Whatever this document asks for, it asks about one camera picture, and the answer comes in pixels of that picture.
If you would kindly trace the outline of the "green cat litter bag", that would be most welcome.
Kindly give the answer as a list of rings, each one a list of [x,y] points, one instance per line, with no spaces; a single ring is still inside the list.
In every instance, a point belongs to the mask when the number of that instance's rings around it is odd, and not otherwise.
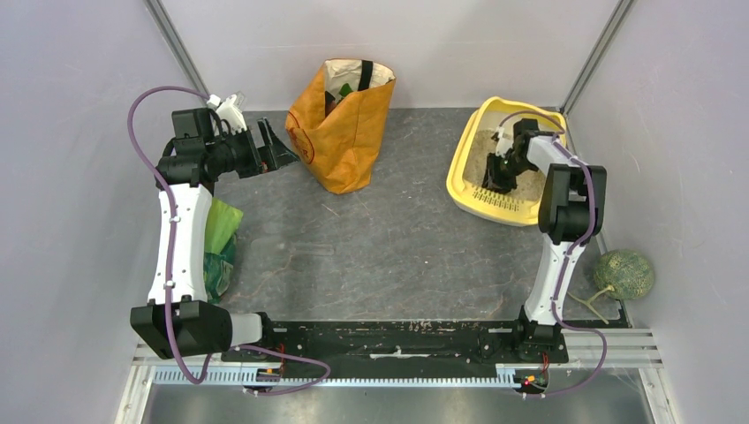
[[[214,198],[205,230],[203,278],[208,302],[216,304],[231,282],[236,250],[237,231],[244,213]]]

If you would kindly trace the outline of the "yellow litter box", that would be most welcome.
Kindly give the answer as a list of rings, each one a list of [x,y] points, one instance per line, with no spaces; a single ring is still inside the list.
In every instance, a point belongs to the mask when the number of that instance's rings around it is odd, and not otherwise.
[[[546,176],[527,170],[517,177],[518,187],[507,194],[481,186],[489,153],[505,153],[512,147],[513,126],[522,118],[535,119],[541,130],[557,132],[566,126],[557,111],[543,110],[524,102],[495,96],[487,99],[469,117],[458,141],[446,178],[446,189],[454,203],[466,212],[490,221],[514,226],[536,225]],[[492,138],[502,125],[510,140]]]

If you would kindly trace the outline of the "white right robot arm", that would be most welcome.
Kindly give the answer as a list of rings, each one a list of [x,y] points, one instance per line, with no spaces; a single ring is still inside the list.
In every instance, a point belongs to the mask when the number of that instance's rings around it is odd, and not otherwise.
[[[572,272],[603,224],[608,172],[565,148],[562,134],[543,131],[533,118],[521,118],[512,129],[512,146],[487,156],[482,179],[484,188],[506,194],[527,171],[546,178],[537,220],[541,262],[510,337],[511,353],[522,361],[554,355],[563,344],[563,306]]]

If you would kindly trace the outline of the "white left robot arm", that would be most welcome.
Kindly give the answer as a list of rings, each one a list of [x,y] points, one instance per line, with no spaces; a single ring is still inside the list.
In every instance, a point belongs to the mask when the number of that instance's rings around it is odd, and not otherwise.
[[[235,345],[255,360],[268,360],[277,348],[264,313],[235,315],[212,305],[205,287],[206,230],[215,184],[224,173],[250,178],[298,161],[266,118],[257,125],[262,145],[249,129],[232,127],[210,108],[177,110],[174,137],[159,159],[159,253],[147,303],[130,313],[132,329],[161,359],[176,355],[223,353]]]

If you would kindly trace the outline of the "orange paper shopping bag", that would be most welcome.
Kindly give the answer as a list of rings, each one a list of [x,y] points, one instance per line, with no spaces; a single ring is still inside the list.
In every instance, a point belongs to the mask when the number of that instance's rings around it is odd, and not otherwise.
[[[370,183],[396,83],[384,64],[329,59],[290,107],[285,130],[327,191],[350,193]]]

